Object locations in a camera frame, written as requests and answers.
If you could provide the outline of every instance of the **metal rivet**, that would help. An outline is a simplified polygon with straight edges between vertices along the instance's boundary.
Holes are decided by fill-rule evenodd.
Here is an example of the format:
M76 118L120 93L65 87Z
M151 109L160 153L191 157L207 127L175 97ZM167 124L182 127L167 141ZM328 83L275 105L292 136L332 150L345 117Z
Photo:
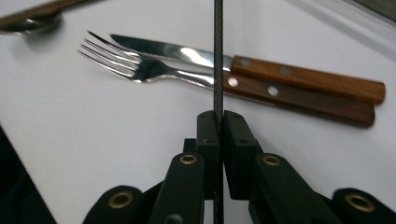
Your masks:
M280 73L282 75L288 76L291 74L291 69L289 67L281 67L280 68Z
M249 59L243 59L241 61L242 66L248 67L250 65L250 60Z
M185 155L180 158L181 163L191 165L197 162L197 158L192 155Z
M128 206L134 200L134 195L130 191L121 191L113 196L108 200L108 206L114 209L120 209L123 207Z
M361 210L362 212L371 213L375 210L375 205L359 194L348 194L346 196L346 201L352 207Z
M262 161L267 163L268 165L278 166L280 165L280 159L275 156L264 156Z
M228 84L230 84L232 87L236 87L238 86L238 80L236 80L234 77L230 77L228 78Z
M273 87L273 86L268 87L268 93L270 93L270 95L272 96L279 95L279 91L277 90L277 87Z

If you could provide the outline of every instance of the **fork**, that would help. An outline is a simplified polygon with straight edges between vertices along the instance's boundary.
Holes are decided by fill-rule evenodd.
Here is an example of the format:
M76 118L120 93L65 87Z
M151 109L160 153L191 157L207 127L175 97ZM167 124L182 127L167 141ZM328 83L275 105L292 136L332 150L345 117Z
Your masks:
M78 50L78 53L116 76L136 83L152 82L170 77L213 89L214 77L212 74L176 69L159 59L114 45L92 32L89 34L107 46L107 49L84 38L86 44L81 44L81 47L87 53L82 50ZM226 93L257 103L297 110L309 115L361 127L370 127L375 120L374 106L371 104L293 88L254 77L224 73L223 88Z
M105 68L110 73L113 73L114 75L129 79L137 83L152 82L161 78L170 77L187 81L192 84L206 87L209 89L213 88L214 78L211 74L199 74L179 70L166 65L158 59L144 57L137 53L123 49L122 47L116 46L94 33L90 34L103 42L108 47L114 49L117 53L102 48L101 46L96 45L88 39L84 39L84 42L94 47L95 49L101 50L103 53L111 56L112 58L101 54L98 51L87 47L86 45L81 44L81 47L90 52L91 54L101 58L105 62L112 64L113 66L105 64L80 50L78 50L78 53L80 53L82 56L89 59L90 61L101 65L103 68Z

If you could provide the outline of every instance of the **black plastic part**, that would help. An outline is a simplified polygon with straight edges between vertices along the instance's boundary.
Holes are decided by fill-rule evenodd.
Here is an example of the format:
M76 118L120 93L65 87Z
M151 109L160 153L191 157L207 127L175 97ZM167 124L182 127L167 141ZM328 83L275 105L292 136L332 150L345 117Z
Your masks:
M262 152L245 119L224 111L224 165L231 198L249 200L253 181L254 158Z
M255 166L258 187L277 223L342 223L284 158L262 153Z
M203 223L205 161L192 152L172 159L148 223Z
M197 152L197 140L195 138L184 139L183 152Z
M138 218L138 220L141 220L141 223L149 222L152 209L154 208L154 204L157 201L162 186L163 182L157 184L156 186L148 189L146 192L143 193L143 200L141 202L141 205L139 206Z
M125 195L132 195L132 201L122 207L111 207L111 204L122 205L125 203ZM85 217L84 224L131 224L144 223L139 214L139 206L141 205L143 194L139 189L118 186L108 190L93 206L90 213Z
M254 224L277 224L268 202L262 197L257 186L252 191L248 211Z
M205 158L205 199L213 200L219 169L219 135L212 110L197 117L197 153Z
M339 189L332 196L334 211L348 224L395 224L396 214L372 195L358 189Z

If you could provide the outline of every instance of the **spoon handle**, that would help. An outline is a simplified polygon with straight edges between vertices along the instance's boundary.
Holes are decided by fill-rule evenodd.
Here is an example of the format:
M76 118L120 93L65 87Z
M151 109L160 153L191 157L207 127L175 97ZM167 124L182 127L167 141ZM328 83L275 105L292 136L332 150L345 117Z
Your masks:
M48 2L37 7L31 7L23 11L14 13L12 15L5 16L4 18L0 19L0 26L11 25L14 22L23 21L26 19L50 16L60 13L63 9L67 7L90 1L92 0L57 0Z

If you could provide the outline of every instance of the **fork tines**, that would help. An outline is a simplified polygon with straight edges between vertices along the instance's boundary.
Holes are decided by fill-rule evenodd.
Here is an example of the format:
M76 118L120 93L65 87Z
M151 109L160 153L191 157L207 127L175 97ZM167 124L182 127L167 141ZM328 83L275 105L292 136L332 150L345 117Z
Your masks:
M84 38L84 42L88 44L90 47L84 44L80 44L80 45L83 49L88 51L93 57L81 50L78 50L78 53L84 56L85 58L89 59L93 63L102 66L108 72L116 76L131 79L131 77L134 76L135 71L138 69L139 64L142 62L139 55L136 53L127 52L121 47L109 43L108 41L104 40L102 37L92 32L89 33L90 35L93 35L96 39L104 43L106 46L108 46L110 49L115 50L117 53L110 51L109 49L105 49L86 38Z

